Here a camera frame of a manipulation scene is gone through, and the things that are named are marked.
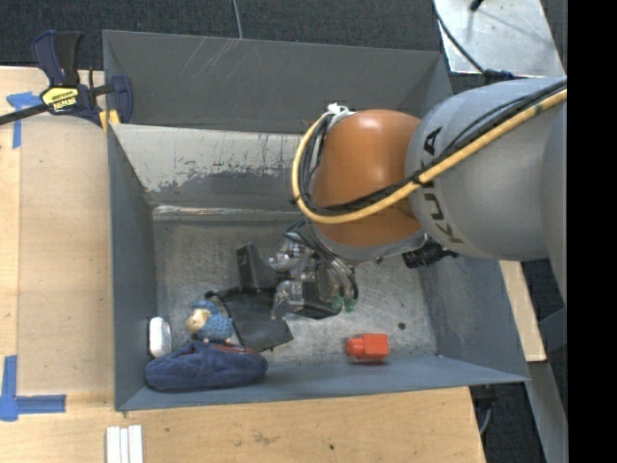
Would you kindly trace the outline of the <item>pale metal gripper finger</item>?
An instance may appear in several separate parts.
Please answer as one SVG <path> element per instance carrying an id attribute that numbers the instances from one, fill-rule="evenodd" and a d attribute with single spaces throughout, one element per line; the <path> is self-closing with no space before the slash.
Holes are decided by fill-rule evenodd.
<path id="1" fill-rule="evenodd" d="M 298 240 L 286 238 L 267 262 L 278 273 L 303 273 L 310 268 L 311 248 Z"/>
<path id="2" fill-rule="evenodd" d="M 303 283 L 286 280 L 276 286 L 271 308 L 272 319 L 284 319 L 289 313 L 299 313 L 305 305 Z"/>

